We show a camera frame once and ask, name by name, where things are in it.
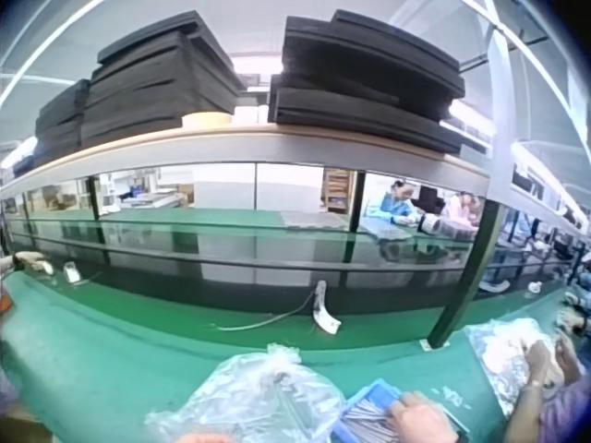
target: wire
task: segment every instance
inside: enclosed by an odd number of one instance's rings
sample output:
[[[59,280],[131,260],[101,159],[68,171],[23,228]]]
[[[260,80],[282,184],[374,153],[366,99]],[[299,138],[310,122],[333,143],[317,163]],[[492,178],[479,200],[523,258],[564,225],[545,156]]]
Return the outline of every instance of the wire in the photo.
[[[293,314],[296,314],[299,311],[301,311],[302,309],[304,309],[306,307],[306,305],[308,304],[308,302],[310,301],[310,299],[312,298],[312,296],[315,293],[316,293],[316,291],[312,291],[310,293],[310,295],[306,298],[306,300],[304,301],[304,303],[301,306],[297,307],[293,311],[286,312],[285,314],[281,314],[279,316],[275,316],[273,318],[269,318],[268,320],[264,320],[264,321],[261,321],[259,323],[255,323],[254,325],[233,326],[233,327],[217,326],[216,329],[217,330],[224,330],[224,331],[227,331],[227,332],[232,332],[232,331],[236,331],[236,330],[256,329],[256,328],[260,328],[262,326],[270,325],[271,323],[275,323],[276,321],[283,320],[284,318],[287,318],[289,316],[292,316]]]

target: shelving unit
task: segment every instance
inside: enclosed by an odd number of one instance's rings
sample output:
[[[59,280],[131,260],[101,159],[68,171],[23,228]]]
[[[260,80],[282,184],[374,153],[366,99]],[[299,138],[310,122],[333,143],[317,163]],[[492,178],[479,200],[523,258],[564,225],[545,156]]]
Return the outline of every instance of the shelving unit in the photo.
[[[351,207],[353,172],[325,168],[322,179],[322,202],[328,212],[346,214]]]

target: metal shelf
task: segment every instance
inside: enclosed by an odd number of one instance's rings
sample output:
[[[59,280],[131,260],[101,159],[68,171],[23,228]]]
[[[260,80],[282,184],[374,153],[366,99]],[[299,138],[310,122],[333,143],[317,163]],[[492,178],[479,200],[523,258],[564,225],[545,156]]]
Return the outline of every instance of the metal shelf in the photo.
[[[173,129],[106,143],[23,175],[0,188],[0,198],[89,175],[205,162],[321,164],[409,176],[480,196],[488,186],[486,173],[472,164],[405,143],[308,126],[259,125]]]

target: white wall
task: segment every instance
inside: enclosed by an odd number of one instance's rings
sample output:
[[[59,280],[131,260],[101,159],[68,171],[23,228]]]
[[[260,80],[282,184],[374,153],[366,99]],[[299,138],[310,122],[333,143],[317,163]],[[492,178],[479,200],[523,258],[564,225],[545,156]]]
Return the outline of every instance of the white wall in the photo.
[[[324,168],[259,164],[257,209],[319,212]]]
[[[195,208],[254,209],[254,163],[196,164],[192,168]]]

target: pink shirt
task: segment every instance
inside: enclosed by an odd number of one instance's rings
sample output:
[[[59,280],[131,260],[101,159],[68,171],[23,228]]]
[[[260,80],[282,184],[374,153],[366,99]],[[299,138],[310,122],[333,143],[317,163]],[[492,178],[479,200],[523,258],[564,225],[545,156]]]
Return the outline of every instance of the pink shirt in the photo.
[[[460,222],[472,226],[472,223],[470,222],[470,209],[467,206],[462,206],[462,201],[458,196],[450,198],[449,203],[443,208],[441,215],[454,222]]]

